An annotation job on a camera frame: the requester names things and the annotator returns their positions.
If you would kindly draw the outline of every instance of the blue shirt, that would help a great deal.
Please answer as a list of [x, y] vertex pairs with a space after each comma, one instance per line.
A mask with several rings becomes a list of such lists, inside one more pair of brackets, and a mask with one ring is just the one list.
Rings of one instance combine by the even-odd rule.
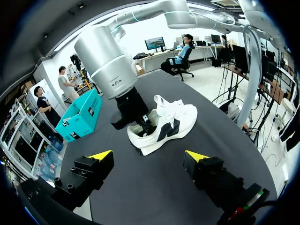
[[[183, 49], [181, 50], [181, 52], [178, 54], [178, 55], [180, 55], [181, 57], [179, 57], [179, 56], [176, 56], [176, 57], [175, 57], [175, 63], [176, 63], [176, 64], [181, 64], [181, 63], [182, 63], [182, 59], [183, 59], [184, 56], [186, 55], [186, 53], [187, 53], [187, 51], [188, 51], [189, 48], [190, 48], [189, 45], [186, 45], [186, 46], [183, 47]], [[171, 65], [174, 65], [172, 59], [170, 59], [170, 64], [171, 64]]]

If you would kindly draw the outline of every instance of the teal box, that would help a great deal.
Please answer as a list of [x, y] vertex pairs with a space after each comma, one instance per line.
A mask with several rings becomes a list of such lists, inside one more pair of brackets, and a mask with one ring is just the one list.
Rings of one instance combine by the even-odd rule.
[[68, 142], [93, 133], [102, 106], [102, 99], [95, 89], [76, 99], [62, 116], [56, 131]]

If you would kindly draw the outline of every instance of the ceiling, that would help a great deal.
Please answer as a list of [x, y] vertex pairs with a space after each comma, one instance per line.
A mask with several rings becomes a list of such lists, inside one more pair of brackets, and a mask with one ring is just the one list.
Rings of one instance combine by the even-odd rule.
[[[87, 20], [113, 8], [143, 3], [142, 0], [82, 0], [85, 7], [80, 9], [78, 7], [80, 0], [40, 0], [35, 2], [38, 3], [32, 5], [20, 20], [20, 29], [16, 39], [12, 42], [4, 68], [4, 74], [10, 74], [10, 76], [1, 77], [1, 92], [20, 77], [32, 71], [41, 57], [51, 54], [51, 50], [57, 43]], [[225, 10], [237, 17], [242, 12], [240, 7], [227, 11], [223, 8], [225, 6], [212, 5], [210, 0], [189, 2], [209, 6], [220, 11]]]

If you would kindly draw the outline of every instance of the white sneaker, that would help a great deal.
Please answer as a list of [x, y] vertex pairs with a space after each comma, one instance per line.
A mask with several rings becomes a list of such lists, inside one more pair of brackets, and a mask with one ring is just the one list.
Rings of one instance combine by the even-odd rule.
[[278, 134], [272, 135], [271, 139], [273, 142], [276, 142], [279, 140], [279, 135]]
[[161, 96], [156, 95], [154, 101], [157, 109], [148, 115], [155, 131], [149, 136], [140, 137], [143, 128], [140, 125], [127, 127], [127, 134], [131, 143], [144, 156], [159, 149], [169, 140], [185, 137], [193, 128], [197, 120], [197, 108], [193, 105], [184, 105], [181, 100], [169, 103]]

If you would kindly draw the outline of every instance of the yellow marker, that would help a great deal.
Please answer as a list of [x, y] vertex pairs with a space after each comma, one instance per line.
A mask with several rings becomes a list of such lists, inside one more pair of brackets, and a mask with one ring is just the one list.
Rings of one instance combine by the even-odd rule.
[[192, 151], [185, 151], [187, 154], [189, 154], [196, 162], [199, 162], [199, 160], [204, 159], [204, 158], [210, 158], [209, 156], [201, 155]]
[[87, 156], [87, 158], [95, 158], [95, 159], [98, 159], [98, 160], [101, 161], [102, 159], [104, 159], [111, 152], [112, 152], [112, 150], [108, 150], [108, 151], [104, 151], [104, 152], [98, 153], [98, 154], [93, 155], [93, 156]]

